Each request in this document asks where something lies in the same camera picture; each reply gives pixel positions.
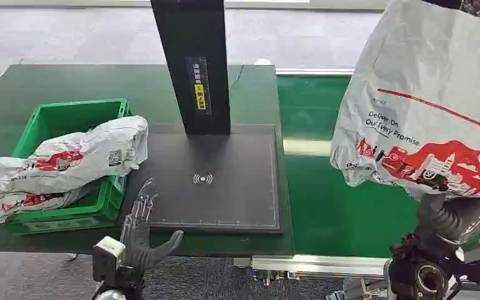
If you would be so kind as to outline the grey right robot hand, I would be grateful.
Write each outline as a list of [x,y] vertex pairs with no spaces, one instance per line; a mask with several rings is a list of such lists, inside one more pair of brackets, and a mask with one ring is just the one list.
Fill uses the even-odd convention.
[[424,194],[417,207],[416,235],[435,235],[460,245],[480,233],[480,197]]

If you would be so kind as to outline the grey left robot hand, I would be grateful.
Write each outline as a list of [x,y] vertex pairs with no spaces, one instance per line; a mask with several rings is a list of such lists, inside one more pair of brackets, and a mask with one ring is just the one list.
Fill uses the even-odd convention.
[[131,212],[125,217],[121,242],[126,246],[124,265],[138,271],[152,270],[178,248],[184,237],[181,230],[175,231],[168,241],[160,246],[150,244],[150,218],[159,192],[153,177],[139,190]]

